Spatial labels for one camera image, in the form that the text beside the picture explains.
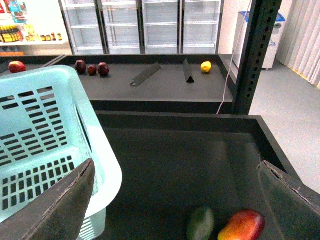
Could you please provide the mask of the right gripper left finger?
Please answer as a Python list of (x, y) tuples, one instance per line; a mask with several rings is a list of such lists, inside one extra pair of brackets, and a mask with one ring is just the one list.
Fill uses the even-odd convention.
[(89, 158), (27, 206), (0, 224), (2, 240), (75, 240), (95, 181)]

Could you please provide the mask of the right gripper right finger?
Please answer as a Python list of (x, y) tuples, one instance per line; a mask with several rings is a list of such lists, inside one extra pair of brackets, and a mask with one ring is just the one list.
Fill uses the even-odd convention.
[(257, 167), (263, 197), (281, 240), (320, 238), (320, 194), (268, 161)]

